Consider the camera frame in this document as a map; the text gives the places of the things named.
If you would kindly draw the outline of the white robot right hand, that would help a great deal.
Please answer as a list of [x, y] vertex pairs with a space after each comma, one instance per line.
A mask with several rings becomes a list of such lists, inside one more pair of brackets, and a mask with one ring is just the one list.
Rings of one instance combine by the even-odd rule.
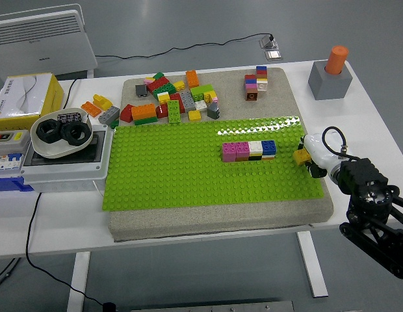
[[322, 134], [304, 135], [300, 139], [298, 149], [305, 148], [311, 157], [310, 161], [305, 162], [308, 172], [313, 178], [321, 178], [329, 176], [330, 179], [337, 183], [337, 175], [340, 171], [341, 163], [346, 157], [341, 157], [323, 144]]

